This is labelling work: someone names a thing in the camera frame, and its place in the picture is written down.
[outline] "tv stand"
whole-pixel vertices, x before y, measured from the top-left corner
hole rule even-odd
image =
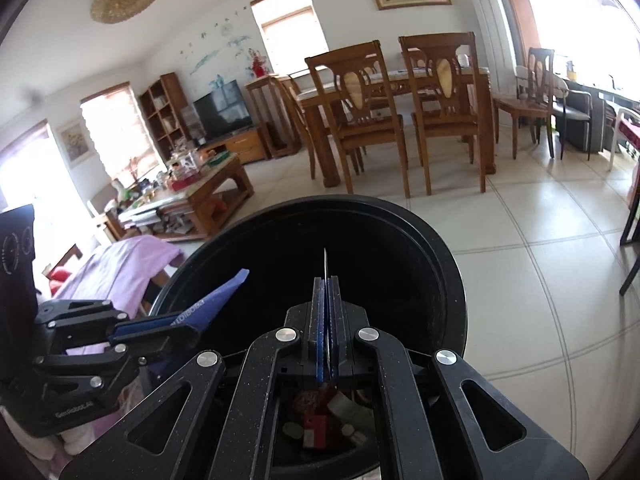
[[[212,152],[229,150],[238,154],[241,164],[264,160],[268,158],[264,138],[260,134],[260,128],[252,126],[244,130],[232,133],[220,139],[210,140],[200,150],[210,155]]]

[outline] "wooden coffee table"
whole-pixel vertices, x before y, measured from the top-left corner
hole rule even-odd
[[[186,216],[193,228],[185,234],[159,233],[156,237],[170,241],[198,240],[216,234],[229,217],[254,194],[254,187],[240,159],[233,153],[213,168],[204,167],[203,176],[197,182],[180,191],[158,190],[153,199],[137,208],[128,209],[118,216],[124,228],[152,223],[161,216]],[[220,198],[226,203],[226,211],[216,207],[217,188],[228,178],[235,181],[237,189],[222,191]]]

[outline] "triangular cutout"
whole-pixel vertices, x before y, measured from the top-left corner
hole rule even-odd
[[[495,402],[477,383],[463,382],[462,391],[491,451],[500,451],[526,436],[527,430],[524,426]]]
[[[140,424],[129,431],[127,439],[153,454],[161,454],[190,391],[191,385],[183,384],[156,410],[149,413]]]

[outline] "wooden bookshelf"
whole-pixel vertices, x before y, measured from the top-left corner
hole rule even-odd
[[[164,74],[138,96],[149,133],[165,162],[180,139],[191,140],[180,110],[188,105],[175,72]]]

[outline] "dining table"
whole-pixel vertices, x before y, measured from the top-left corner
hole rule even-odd
[[[394,96],[411,93],[407,70],[389,70],[387,73]],[[494,174],[494,115],[492,113],[489,71],[486,68],[480,67],[479,73],[480,78],[478,80],[478,88],[475,90],[475,95],[477,110],[482,111],[482,113],[479,114],[480,135],[483,136],[482,142],[480,143],[482,149],[481,160],[484,161],[484,172],[486,174]],[[417,78],[425,77],[426,71],[423,68],[414,68],[414,75]],[[473,73],[470,67],[462,67],[461,76],[462,82],[466,82],[468,86],[473,85]],[[383,92],[383,78],[381,73],[370,74],[369,81],[371,85],[378,87],[376,90]],[[323,88],[333,113],[336,116],[343,116],[344,109],[340,100],[340,94],[335,90],[334,82],[325,83]],[[306,125],[309,129],[316,155],[318,156],[318,164],[322,171],[324,186],[338,186],[340,184],[340,173],[335,163],[334,152],[332,152],[331,144],[329,143],[328,130],[324,127],[324,121],[320,111],[322,98],[316,88],[309,88],[300,92],[296,99],[305,112]]]

